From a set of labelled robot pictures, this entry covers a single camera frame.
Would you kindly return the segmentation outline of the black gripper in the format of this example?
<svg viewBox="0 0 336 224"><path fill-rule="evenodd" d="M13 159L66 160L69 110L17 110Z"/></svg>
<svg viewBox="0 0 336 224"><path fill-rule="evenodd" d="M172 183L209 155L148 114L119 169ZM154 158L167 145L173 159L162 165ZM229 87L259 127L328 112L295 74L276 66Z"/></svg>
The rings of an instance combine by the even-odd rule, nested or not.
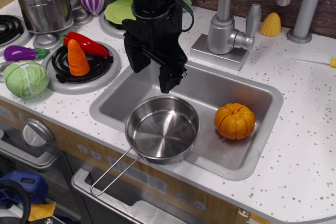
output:
<svg viewBox="0 0 336 224"><path fill-rule="evenodd" d="M187 77L187 57L179 45L182 15L161 23L125 19L124 46L129 64L135 73L146 68L151 60L160 67L159 82L162 93L169 93Z"/></svg>

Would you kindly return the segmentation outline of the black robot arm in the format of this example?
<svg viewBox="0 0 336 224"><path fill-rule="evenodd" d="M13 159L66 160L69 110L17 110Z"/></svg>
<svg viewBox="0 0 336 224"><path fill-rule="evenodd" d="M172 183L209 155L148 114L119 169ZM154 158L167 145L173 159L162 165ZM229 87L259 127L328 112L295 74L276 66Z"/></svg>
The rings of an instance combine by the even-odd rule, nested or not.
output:
<svg viewBox="0 0 336 224"><path fill-rule="evenodd" d="M151 61L160 65L159 83L162 93L169 93L186 74L187 56L179 44L183 31L182 0L133 0L135 19L125 19L124 47L135 73Z"/></svg>

